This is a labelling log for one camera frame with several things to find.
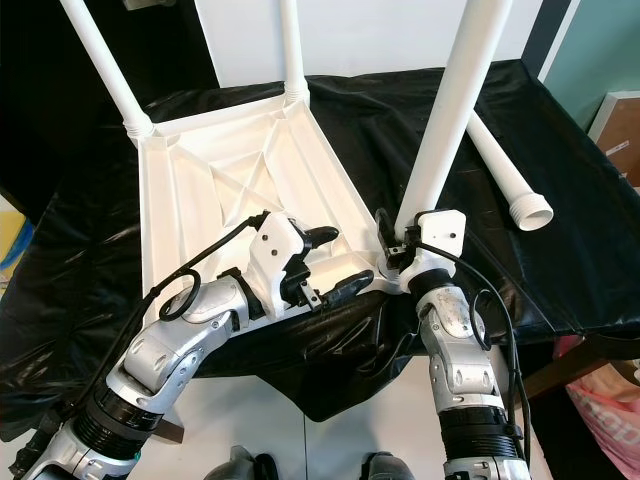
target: white floor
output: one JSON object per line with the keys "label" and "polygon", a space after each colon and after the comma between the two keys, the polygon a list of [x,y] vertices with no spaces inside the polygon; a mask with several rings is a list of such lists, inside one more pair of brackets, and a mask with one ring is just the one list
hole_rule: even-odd
{"label": "white floor", "polygon": [[[503,370],[501,359],[494,360],[496,370]],[[380,450],[402,458],[418,479],[443,478],[444,448],[427,364],[414,358],[374,398],[322,423],[305,419],[256,377],[193,380],[177,404],[184,443],[152,438],[129,479],[201,480],[228,459],[235,444],[273,454],[282,480],[357,480],[364,456]],[[6,468],[29,437],[0,444],[0,479],[9,478]],[[536,438],[532,475],[552,479]]]}

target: white pipe fitting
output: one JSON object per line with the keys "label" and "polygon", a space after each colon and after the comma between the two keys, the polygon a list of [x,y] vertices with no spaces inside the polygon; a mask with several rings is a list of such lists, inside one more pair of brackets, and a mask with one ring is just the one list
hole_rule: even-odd
{"label": "white pipe fitting", "polygon": [[132,139],[151,135],[153,123],[142,111],[83,0],[60,0],[73,28],[123,118]]}
{"label": "white pipe fitting", "polygon": [[416,213],[434,210],[511,8],[468,0],[395,223],[404,238]]}
{"label": "white pipe fitting", "polygon": [[549,223],[553,209],[531,189],[475,111],[469,117],[467,133],[509,202],[509,213],[518,228],[528,232]]}
{"label": "white pipe fitting", "polygon": [[296,0],[280,0],[280,17],[286,68],[284,81],[286,103],[291,104],[303,100],[309,105],[309,86],[304,78],[302,65],[302,45]]}

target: black plastic sheet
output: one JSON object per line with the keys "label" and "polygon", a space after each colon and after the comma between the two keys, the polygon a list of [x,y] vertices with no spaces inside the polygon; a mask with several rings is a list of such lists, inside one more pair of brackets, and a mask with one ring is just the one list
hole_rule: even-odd
{"label": "black plastic sheet", "polygon": [[[311,109],[372,213],[397,212],[441,74],[309,79]],[[279,93],[281,84],[178,92],[148,112],[159,122]],[[556,214],[540,231],[518,231],[465,136],[439,206],[467,215],[463,257],[499,288],[518,341],[639,330],[637,194],[520,62],[492,66],[477,111]],[[104,125],[63,178],[0,303],[0,438],[89,378],[139,300],[140,278],[136,152],[121,127]],[[456,278],[470,295],[480,287]],[[482,297],[480,311],[500,339],[497,309]],[[416,331],[407,296],[371,293],[238,337],[198,375],[257,374],[322,420],[424,354]]]}

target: teal wall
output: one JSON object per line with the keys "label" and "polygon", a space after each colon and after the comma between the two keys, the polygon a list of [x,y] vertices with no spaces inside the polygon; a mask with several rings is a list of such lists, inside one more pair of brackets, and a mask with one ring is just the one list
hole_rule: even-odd
{"label": "teal wall", "polygon": [[585,130],[607,92],[640,90],[640,0],[582,0],[544,84]]}

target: wall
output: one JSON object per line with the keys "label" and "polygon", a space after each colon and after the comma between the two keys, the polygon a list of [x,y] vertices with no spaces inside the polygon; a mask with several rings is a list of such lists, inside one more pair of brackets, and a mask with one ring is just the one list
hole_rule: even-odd
{"label": "wall", "polygon": [[[307,75],[441,67],[465,0],[300,0]],[[516,0],[496,51],[520,58],[542,0]],[[284,79],[278,0],[196,0],[220,86]]]}
{"label": "wall", "polygon": [[640,1],[582,0],[544,84],[585,130],[607,92],[640,90]]}

